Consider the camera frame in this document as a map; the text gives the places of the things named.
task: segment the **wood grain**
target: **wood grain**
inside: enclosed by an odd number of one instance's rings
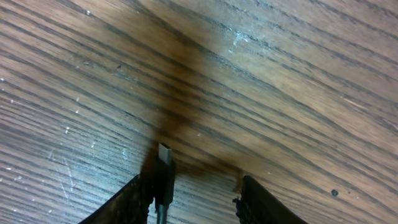
[[[78,223],[159,141],[178,165],[170,223],[238,223],[243,174],[309,223],[397,223],[397,12],[0,0],[0,223]]]

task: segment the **wooden surface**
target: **wooden surface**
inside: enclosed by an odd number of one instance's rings
[[[398,223],[396,0],[0,0],[0,76],[0,223],[78,223],[158,141],[170,223],[238,223],[243,174]]]

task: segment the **brown wood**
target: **brown wood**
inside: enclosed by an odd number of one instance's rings
[[[0,0],[0,76],[0,223],[78,223],[159,141],[171,223],[238,223],[243,174],[398,222],[395,0]]]

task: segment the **black spot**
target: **black spot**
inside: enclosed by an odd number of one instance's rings
[[[335,189],[331,190],[331,195],[332,195],[333,197],[337,197],[338,191],[335,190]]]

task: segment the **dark spot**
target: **dark spot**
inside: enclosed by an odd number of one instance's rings
[[[331,195],[332,195],[333,197],[337,197],[338,191],[335,190],[335,189],[331,190]]]

